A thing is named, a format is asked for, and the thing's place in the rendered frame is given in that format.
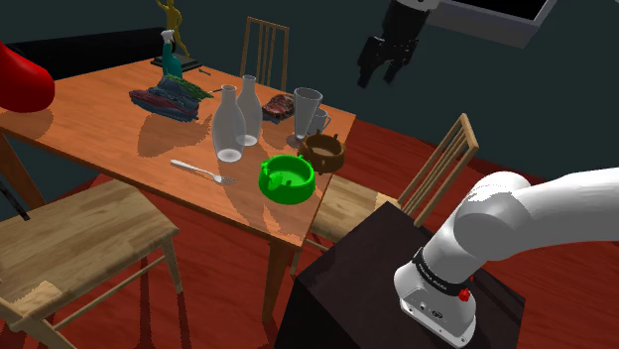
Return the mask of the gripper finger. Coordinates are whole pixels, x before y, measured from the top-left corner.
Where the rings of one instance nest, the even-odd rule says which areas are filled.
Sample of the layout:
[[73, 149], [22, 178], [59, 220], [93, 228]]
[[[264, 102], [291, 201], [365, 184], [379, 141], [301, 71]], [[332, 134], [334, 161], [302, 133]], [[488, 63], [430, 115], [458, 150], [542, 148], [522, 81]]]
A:
[[384, 63], [383, 44], [384, 40], [379, 37], [372, 36], [367, 39], [357, 60], [359, 67], [357, 84], [360, 87], [365, 88], [375, 69]]
[[398, 46], [394, 51], [394, 57], [390, 59], [390, 64], [384, 74], [384, 80], [387, 83], [391, 83], [399, 70], [410, 62], [418, 43], [418, 40], [411, 40]]

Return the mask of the tall clear drinking glass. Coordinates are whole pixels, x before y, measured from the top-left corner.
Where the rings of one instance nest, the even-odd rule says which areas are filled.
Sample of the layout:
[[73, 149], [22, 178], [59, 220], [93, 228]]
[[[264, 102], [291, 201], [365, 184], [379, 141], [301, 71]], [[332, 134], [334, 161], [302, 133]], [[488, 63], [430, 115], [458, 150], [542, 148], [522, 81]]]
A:
[[311, 119], [322, 101], [322, 94], [312, 88], [298, 87], [294, 91], [294, 134], [287, 138], [289, 146], [297, 149], [310, 127]]

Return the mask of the white framed window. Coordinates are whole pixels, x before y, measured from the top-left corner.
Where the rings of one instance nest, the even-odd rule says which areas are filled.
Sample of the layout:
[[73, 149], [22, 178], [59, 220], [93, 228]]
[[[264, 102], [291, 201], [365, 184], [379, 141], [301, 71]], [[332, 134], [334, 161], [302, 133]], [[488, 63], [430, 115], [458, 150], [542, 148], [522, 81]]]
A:
[[537, 33], [557, 0], [543, 0], [533, 19], [514, 16], [456, 0], [441, 0], [427, 24], [523, 49]]

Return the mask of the brown red meat piece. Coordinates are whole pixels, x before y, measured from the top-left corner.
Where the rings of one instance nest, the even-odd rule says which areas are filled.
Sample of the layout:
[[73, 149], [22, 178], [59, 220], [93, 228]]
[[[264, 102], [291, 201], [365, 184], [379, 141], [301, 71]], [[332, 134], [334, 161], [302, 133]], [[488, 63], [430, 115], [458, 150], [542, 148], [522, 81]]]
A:
[[262, 106], [263, 119], [280, 123], [294, 115], [294, 96], [291, 94], [277, 94]]

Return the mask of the light wooden chair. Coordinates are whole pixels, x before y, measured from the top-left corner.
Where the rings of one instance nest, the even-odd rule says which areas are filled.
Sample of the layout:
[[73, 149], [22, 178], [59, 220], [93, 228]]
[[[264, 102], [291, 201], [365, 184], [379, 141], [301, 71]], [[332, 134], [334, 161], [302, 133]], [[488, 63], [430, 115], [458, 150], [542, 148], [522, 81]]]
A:
[[111, 180], [0, 222], [0, 318], [49, 349], [76, 349], [47, 318], [155, 250], [183, 290], [178, 228], [136, 187]]
[[421, 227], [478, 150], [469, 118], [462, 113], [397, 198], [334, 175], [309, 232], [336, 243], [385, 203]]
[[270, 86], [272, 80], [273, 63], [275, 57], [275, 43], [278, 32], [283, 36], [282, 47], [282, 68], [281, 68], [281, 89], [287, 89], [288, 66], [289, 66], [289, 44], [290, 28], [272, 22], [260, 20], [248, 16], [245, 24], [243, 37], [243, 49], [240, 63], [240, 75], [244, 75], [247, 68], [247, 59], [250, 48], [250, 38], [252, 26], [258, 27], [258, 44], [256, 60], [256, 78], [260, 84]]

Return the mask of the brown round ashtray bowl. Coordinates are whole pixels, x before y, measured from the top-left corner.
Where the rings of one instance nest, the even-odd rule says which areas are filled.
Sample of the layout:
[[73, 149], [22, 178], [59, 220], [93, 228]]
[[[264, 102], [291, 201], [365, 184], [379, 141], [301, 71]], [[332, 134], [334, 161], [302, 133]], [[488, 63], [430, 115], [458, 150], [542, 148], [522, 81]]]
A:
[[343, 167], [345, 150], [345, 145], [340, 142], [337, 134], [329, 136], [317, 130], [304, 138], [298, 155], [322, 175], [334, 173]]

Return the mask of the clear glass bottle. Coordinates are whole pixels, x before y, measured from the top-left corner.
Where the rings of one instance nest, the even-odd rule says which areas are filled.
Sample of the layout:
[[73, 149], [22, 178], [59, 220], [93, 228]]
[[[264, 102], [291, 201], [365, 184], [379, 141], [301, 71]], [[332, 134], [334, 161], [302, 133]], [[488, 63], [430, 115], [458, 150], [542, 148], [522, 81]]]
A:
[[242, 90], [236, 102], [246, 124], [246, 131], [242, 140], [244, 141], [244, 146], [249, 147], [257, 144], [260, 139], [263, 113], [261, 102], [256, 93], [256, 77], [245, 74], [242, 78]]
[[212, 120], [213, 146], [221, 161], [234, 163], [243, 155], [246, 124], [236, 101], [237, 88], [229, 84], [221, 88], [221, 102]]

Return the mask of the green round ashtray bowl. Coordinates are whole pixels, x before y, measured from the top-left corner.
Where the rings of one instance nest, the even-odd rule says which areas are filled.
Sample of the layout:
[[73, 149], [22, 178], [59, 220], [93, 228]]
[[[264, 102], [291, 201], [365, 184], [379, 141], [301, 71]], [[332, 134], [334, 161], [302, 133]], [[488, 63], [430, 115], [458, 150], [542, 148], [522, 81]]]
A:
[[299, 204], [314, 192], [314, 170], [303, 156], [274, 156], [261, 164], [259, 188], [274, 202]]

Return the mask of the green leafy bundle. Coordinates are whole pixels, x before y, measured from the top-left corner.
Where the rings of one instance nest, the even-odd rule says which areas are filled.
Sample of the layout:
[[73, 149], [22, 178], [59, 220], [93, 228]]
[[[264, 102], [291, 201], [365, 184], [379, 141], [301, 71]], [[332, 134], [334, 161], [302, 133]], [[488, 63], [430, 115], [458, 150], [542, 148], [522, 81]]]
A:
[[166, 74], [166, 78], [176, 82], [179, 86], [183, 87], [194, 99], [202, 100], [204, 98], [213, 98], [213, 95], [210, 92], [203, 90], [201, 87], [183, 78], [177, 77], [172, 74]]

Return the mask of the teal spray bottle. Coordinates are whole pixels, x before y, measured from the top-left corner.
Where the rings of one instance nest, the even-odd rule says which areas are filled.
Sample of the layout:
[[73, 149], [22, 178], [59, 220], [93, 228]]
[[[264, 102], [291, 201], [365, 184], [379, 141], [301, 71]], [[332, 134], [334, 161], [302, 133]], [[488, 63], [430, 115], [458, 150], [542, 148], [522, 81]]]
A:
[[164, 30], [161, 32], [164, 41], [162, 48], [162, 70], [163, 75], [172, 75], [177, 78], [183, 77], [183, 67], [181, 62], [174, 56], [172, 46], [174, 41], [174, 30]]

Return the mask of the gold figure statue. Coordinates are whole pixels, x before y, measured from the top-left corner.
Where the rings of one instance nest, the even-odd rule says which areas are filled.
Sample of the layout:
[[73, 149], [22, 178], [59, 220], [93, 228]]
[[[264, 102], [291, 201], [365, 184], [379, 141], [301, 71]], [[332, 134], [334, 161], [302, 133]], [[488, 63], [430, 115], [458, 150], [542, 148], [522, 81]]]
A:
[[181, 12], [174, 6], [174, 0], [166, 0], [166, 5], [164, 5], [160, 0], [155, 1], [166, 14], [166, 28], [168, 30], [175, 31], [173, 34], [173, 39], [175, 43], [175, 46], [173, 48], [173, 55], [180, 60], [183, 71], [200, 67], [200, 63], [196, 59], [189, 56], [186, 46], [181, 42], [181, 37], [178, 34], [178, 28], [183, 21], [183, 17], [181, 15]]

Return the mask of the silver fork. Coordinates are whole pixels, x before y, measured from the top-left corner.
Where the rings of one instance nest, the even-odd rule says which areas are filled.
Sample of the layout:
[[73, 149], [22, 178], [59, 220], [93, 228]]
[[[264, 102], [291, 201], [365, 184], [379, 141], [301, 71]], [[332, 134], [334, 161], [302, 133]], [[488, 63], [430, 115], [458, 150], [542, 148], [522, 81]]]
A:
[[214, 174], [214, 173], [209, 172], [207, 170], [203, 170], [203, 169], [194, 167], [192, 165], [189, 165], [187, 163], [184, 163], [184, 162], [181, 162], [181, 161], [178, 161], [178, 160], [171, 160], [171, 164], [173, 166], [177, 166], [177, 167], [180, 167], [180, 168], [183, 168], [183, 169], [186, 169], [186, 170], [191, 170], [191, 171], [194, 171], [194, 172], [199, 172], [199, 173], [203, 173], [203, 174], [209, 175], [215, 182], [218, 182], [218, 183], [232, 184], [232, 183], [235, 183], [237, 181], [236, 178], [228, 177], [228, 176], [223, 176], [223, 175], [220, 175], [220, 174]]

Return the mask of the dark robot stand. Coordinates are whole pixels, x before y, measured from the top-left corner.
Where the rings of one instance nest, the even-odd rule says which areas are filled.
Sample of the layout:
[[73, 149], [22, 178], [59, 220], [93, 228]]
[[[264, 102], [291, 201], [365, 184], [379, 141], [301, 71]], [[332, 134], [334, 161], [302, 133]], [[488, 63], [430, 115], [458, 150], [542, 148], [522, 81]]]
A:
[[453, 349], [401, 310], [394, 287], [431, 235], [383, 205], [297, 275], [274, 349]]

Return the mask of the black low furniture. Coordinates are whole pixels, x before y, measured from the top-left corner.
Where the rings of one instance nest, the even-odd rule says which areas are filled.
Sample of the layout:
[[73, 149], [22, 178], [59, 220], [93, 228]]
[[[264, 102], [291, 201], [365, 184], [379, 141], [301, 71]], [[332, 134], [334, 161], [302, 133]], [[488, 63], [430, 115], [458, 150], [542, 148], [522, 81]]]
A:
[[54, 80], [90, 73], [162, 53], [163, 28], [7, 44], [14, 53], [45, 68]]

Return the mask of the wooden dining table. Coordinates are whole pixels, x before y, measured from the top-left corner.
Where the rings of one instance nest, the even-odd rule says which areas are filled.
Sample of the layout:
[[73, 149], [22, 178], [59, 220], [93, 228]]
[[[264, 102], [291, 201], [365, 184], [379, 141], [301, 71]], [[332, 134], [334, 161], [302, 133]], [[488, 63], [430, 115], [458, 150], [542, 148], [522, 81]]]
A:
[[[54, 102], [41, 113], [0, 108], [0, 133], [268, 241], [262, 318], [269, 322], [289, 259], [302, 247], [331, 177], [318, 176], [314, 195], [301, 204], [270, 201], [258, 187], [261, 164], [295, 153], [287, 143], [294, 133], [293, 119], [267, 123], [258, 144], [247, 148], [240, 161], [223, 163], [212, 138], [211, 117], [219, 95], [200, 103], [194, 123], [160, 118], [131, 103], [129, 91], [153, 86], [161, 76], [143, 60], [61, 79]], [[237, 181], [218, 183], [208, 174], [173, 166], [171, 160]]]

